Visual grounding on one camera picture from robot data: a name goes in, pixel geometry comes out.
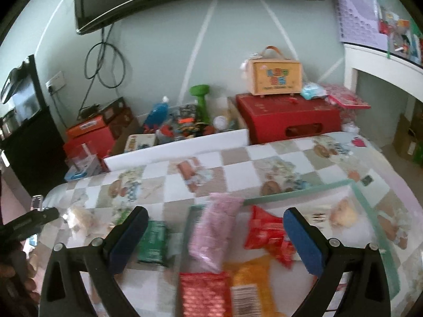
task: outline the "tray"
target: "tray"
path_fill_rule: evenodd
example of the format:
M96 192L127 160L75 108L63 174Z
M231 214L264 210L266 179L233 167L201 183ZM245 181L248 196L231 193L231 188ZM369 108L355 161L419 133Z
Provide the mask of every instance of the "tray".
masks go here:
M270 213L282 216L285 209L295 206L308 220L310 212L317 209L330 209L341 199L348 198L354 205L359 214L358 222L349 229L331 230L328 225L319 225L322 233L327 237L336 237L344 245L353 247L364 247L369 242L378 244L381 251L382 261L384 263L390 298L392 299L400 290L398 273L394 260L390 252L388 239L382 228L378 224L376 214L370 207L365 197L361 194L353 180L344 180L337 183L313 187L306 190L295 192L275 194L271 196L247 199L244 206L240 209L236 217L236 225L232 234L231 244L225 261L244 262L250 259L260 257L266 252L263 249L245 250L244 241L248 233L248 220L250 218L250 205L260 205L261 208ZM181 272L202 272L198 262L188 254L188 243L193 227L202 214L204 205L194 205L191 207L185 231L183 234L183 245L181 252ZM273 289L274 300L278 311L292 315L298 306L302 303L312 287L313 276L308 274L300 258L296 258L292 269L284 268L275 260L272 261L270 277L274 278L270 285ZM177 309L180 309L179 289L177 293Z

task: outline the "orange package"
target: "orange package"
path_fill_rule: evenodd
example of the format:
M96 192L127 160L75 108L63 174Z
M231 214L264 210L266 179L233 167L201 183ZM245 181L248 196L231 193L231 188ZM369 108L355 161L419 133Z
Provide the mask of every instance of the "orange package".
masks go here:
M223 270L231 275L231 299L233 317L261 316L282 317L276 312L269 269L272 257L265 255L256 259L237 263L226 262Z

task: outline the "checkered bedspread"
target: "checkered bedspread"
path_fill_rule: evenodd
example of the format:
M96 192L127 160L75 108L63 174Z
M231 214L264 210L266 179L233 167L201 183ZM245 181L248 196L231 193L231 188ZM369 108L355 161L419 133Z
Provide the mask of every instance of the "checkered bedspread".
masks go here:
M126 211L142 205L152 220L163 220L170 228L170 266L139 264L134 256L118 281L140 315L171 316L176 291L173 263L192 204L206 202L211 192L253 198L351 178L373 207L390 240L401 285L391 303L393 316L400 316L423 290L423 230L416 213L410 213L377 170L362 160L361 154L375 150L366 148L368 143L354 139L354 135L348 142L345 136L342 139L340 142L336 135L323 135L222 150L58 186L46 197L45 206L57 207L61 213L71 206L83 207L95 222L88 230L71 230L62 219L47 224L35 249L39 263L36 279L42 282L56 243L67 247L87 245L95 237L105 237L111 224L118 223ZM96 302L89 278L83 276L83 280ZM101 304L96 309L99 315L106 315Z

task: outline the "floor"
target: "floor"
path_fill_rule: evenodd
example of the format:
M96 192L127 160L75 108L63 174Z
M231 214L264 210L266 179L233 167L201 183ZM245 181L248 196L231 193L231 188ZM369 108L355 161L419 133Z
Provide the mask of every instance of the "floor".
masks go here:
M381 150L394 170L413 191L420 205L423 206L423 169L419 165L399 157L391 144L382 147Z

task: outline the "white wall stripe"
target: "white wall stripe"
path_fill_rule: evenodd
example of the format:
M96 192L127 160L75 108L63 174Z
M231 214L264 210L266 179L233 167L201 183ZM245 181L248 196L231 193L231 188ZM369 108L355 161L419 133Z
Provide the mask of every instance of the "white wall stripe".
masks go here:
M192 69L194 67L195 59L197 58L198 52L200 51L201 44L203 43L204 35L206 34L207 28L209 27L210 20L214 14L214 10L217 6L219 0L212 0L210 3L209 9L207 10L206 17L204 18L203 24L201 25L200 32L198 33L197 39L194 44L194 48L191 52L190 60L188 61L187 69L185 70L185 75L183 76L181 91L179 92L177 105L180 106L188 90L188 84L190 81Z
M323 80L327 79L342 64L343 61L343 57L338 59L338 61L336 61L333 66L331 66L322 76L317 79L317 83L320 83Z
M282 34L283 39L285 39L285 42L288 45L288 48L291 51L292 56L294 57L294 59L299 61L300 59L298 57L297 51L295 51L295 48L294 48L291 40L288 37L288 33L286 33L286 31L283 28L283 26L282 26L281 22L279 21L278 17L274 13L274 11L272 11L272 9L269 7L269 5L266 3L265 0L260 0L260 2L263 4L263 6L266 9L267 13L269 14L270 18L272 18L274 24L278 28L279 32ZM308 79L307 79L307 75L305 74L304 68L302 69L302 75L303 75L303 81L307 82Z
M63 1L65 1L65 0L60 0L59 4L57 5L56 9L54 10L53 14L51 15L49 21L47 22L46 27L44 27L43 33L41 34L41 37L40 37L40 41L38 42L37 48L35 49L35 52L34 52L35 57L37 57L38 50L40 49L41 43L44 39L44 36L47 32L47 29L49 28L49 26L50 26L54 16L56 15L57 11L59 10L60 6L63 4Z

